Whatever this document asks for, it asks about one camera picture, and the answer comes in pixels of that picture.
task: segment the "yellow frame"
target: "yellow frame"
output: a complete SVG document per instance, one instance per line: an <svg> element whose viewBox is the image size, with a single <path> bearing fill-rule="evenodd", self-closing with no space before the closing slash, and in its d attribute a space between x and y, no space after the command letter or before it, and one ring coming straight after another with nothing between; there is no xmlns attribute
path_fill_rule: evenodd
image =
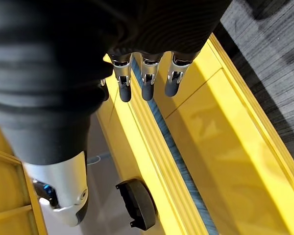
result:
<svg viewBox="0 0 294 235"><path fill-rule="evenodd" d="M160 223L144 234L208 234L173 157L132 73L132 100L123 103L114 74L110 98L97 116L122 180L142 179L155 201Z"/></svg>
<svg viewBox="0 0 294 235"><path fill-rule="evenodd" d="M218 231L221 234L294 234L294 161L215 36L211 35L194 61L200 77L192 80L198 74L190 68L174 98L164 96L168 62L165 55L154 99ZM154 117L141 98L134 74L129 103L121 102L114 74L107 78L107 84L110 98L99 110L98 118L121 178L143 179L156 201L161 226L150 234L156 234L155 231L206 234ZM230 160L227 168L220 168L220 162L211 161L206 151L217 146L206 142L207 146L191 144L196 143L198 137L195 128L189 125L191 111L187 110L196 108L192 105L197 97L213 97L218 112L224 114L228 124L219 117L215 117L216 121L226 125L223 130L233 130L229 138L233 136L241 143L237 152L227 147L227 139L218 146L225 153L223 158ZM241 118L233 116L234 112L240 113ZM207 131L207 135L214 135L216 129L212 126ZM253 178L249 179L240 170L242 159ZM231 197L229 192L238 182L245 189ZM240 199L242 193L247 195Z"/></svg>

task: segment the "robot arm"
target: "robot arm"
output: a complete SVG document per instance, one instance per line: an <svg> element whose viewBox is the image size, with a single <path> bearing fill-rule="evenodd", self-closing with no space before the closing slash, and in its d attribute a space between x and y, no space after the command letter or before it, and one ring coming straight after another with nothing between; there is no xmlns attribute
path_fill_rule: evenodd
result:
<svg viewBox="0 0 294 235"><path fill-rule="evenodd" d="M131 53L140 52L149 100L161 56L172 51L166 94L175 95L229 3L0 0L0 126L42 206L70 226L85 216L90 115L112 69L128 102Z"/></svg>

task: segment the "yellow panel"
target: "yellow panel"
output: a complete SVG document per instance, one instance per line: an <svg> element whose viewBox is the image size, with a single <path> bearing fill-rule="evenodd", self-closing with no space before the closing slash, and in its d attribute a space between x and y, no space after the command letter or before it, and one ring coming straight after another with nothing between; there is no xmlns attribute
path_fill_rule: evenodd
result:
<svg viewBox="0 0 294 235"><path fill-rule="evenodd" d="M144 234L207 234L134 74L131 87L129 103L117 96L112 114L100 109L98 118L121 179L143 179L157 206L160 223Z"/></svg>
<svg viewBox="0 0 294 235"><path fill-rule="evenodd" d="M221 234L294 234L293 186L223 70L166 123Z"/></svg>
<svg viewBox="0 0 294 235"><path fill-rule="evenodd" d="M28 213L0 220L0 235L33 235Z"/></svg>
<svg viewBox="0 0 294 235"><path fill-rule="evenodd" d="M26 205L16 167L0 161L0 212Z"/></svg>
<svg viewBox="0 0 294 235"><path fill-rule="evenodd" d="M165 84L168 78L170 62L171 53L166 52L161 59L154 87L154 98L157 101L157 105L164 118L166 118L188 97L190 97L206 81L207 78L211 77L221 68L220 63L216 59L215 55L211 53L209 46L206 44L198 57L195 59L195 62L197 64L201 64L201 67L198 68L195 64L192 64L183 77L183 82L179 87L177 95L174 97L167 97L165 95Z"/></svg>
<svg viewBox="0 0 294 235"><path fill-rule="evenodd" d="M27 186L29 198L31 201L32 206L32 212L29 213L29 219L32 224L32 230L33 233L38 231L39 235L47 235L47 229L45 225L45 220L40 208L40 204L37 199L36 192L34 191L34 186L31 182L31 179L29 176L25 173L23 169L23 176L24 176L24 182L22 184L25 184Z"/></svg>

